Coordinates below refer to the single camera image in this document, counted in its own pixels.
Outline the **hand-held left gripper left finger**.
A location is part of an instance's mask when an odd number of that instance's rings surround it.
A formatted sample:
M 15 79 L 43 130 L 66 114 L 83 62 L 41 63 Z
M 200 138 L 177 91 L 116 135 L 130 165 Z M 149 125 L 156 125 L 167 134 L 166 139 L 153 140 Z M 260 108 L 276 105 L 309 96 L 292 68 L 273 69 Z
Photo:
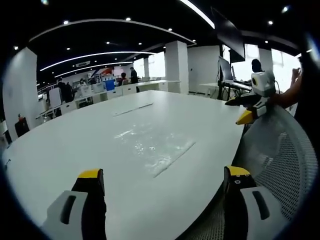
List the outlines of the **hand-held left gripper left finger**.
M 41 230 L 51 240 L 105 240 L 106 212 L 103 170 L 86 170 L 48 207 Z

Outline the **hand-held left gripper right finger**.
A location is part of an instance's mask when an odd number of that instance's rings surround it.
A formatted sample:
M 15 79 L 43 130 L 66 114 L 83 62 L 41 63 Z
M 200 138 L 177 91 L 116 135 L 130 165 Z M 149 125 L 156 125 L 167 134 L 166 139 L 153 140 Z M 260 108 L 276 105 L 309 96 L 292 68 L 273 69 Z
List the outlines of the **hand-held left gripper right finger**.
M 224 167 L 223 192 L 225 240 L 274 240 L 288 223 L 279 201 L 244 168 Z

